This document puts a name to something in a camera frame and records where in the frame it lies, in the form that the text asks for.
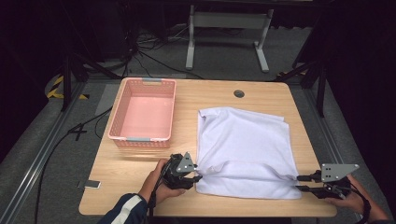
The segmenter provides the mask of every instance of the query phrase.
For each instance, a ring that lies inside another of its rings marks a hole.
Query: metal bracket
[[[359,169],[358,164],[331,164],[323,163],[321,167],[321,181],[337,181]]]
[[[177,172],[178,173],[189,173],[195,171],[195,166],[192,163],[191,156],[189,152],[186,152],[184,154],[183,159],[181,159],[180,163],[178,164],[177,167]]]

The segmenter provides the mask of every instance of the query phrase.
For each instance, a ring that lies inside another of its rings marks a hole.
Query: human hand
[[[142,189],[139,191],[139,195],[142,196],[147,203],[149,203],[149,198],[151,196],[151,192],[154,190],[155,184],[157,183],[158,178],[161,175],[161,171],[168,160],[161,159],[158,161],[157,166],[153,171],[151,171],[143,183]],[[169,189],[164,184],[161,184],[156,191],[156,204],[163,202],[165,199],[169,197],[176,197],[183,193],[185,193],[185,189]]]
[[[388,216],[382,210],[382,208],[371,198],[370,194],[364,188],[364,186],[352,175],[348,175],[347,178],[351,183],[351,187],[360,192],[370,203],[370,217],[368,219],[369,223],[376,220],[388,220]],[[364,212],[364,202],[361,196],[357,193],[351,191],[344,200],[335,199],[335,198],[325,198],[327,203],[334,204],[338,207],[346,207],[352,210],[355,213],[359,213],[363,215]]]

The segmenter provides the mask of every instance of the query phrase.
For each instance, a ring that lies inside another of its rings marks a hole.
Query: white cloth
[[[198,114],[199,193],[298,199],[298,175],[282,117],[215,107]]]

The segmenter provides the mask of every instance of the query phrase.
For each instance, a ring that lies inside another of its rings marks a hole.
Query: yellow tape
[[[62,81],[64,81],[64,76],[60,74],[58,78],[56,78],[55,82],[53,83],[52,88],[50,89],[49,93],[47,94],[47,98],[58,98],[58,99],[63,99],[64,95],[60,93],[56,93],[58,90],[59,86],[61,85]],[[80,100],[88,100],[90,99],[89,94],[81,94],[78,99]]]

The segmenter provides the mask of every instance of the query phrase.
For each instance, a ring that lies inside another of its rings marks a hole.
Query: metal stand
[[[321,62],[311,62],[300,65],[288,73],[280,73],[280,76],[272,80],[274,82],[283,82],[287,79],[297,76],[303,71],[307,71],[300,85],[303,89],[310,89],[318,79],[318,94],[317,94],[317,110],[321,117],[323,114],[324,92],[326,87],[326,69]]]
[[[268,33],[268,28],[274,11],[268,10],[267,14],[242,14],[242,13],[216,13],[195,12],[194,6],[190,8],[190,42],[187,51],[186,69],[191,70],[194,60],[194,28],[195,27],[223,27],[241,29],[261,29],[262,35],[259,41],[254,42],[257,57],[264,73],[269,72],[262,46]]]
[[[88,80],[88,74],[86,69],[84,68],[83,64],[87,64],[90,67],[94,68],[95,70],[101,72],[102,74],[113,78],[113,79],[122,79],[122,77],[112,73],[108,69],[104,68],[103,66],[99,65],[98,63],[92,62],[87,58],[76,54],[71,53],[65,57],[64,59],[64,105],[61,111],[65,111],[67,106],[70,104],[72,98],[72,73],[75,76],[76,80],[79,82],[86,82]]]

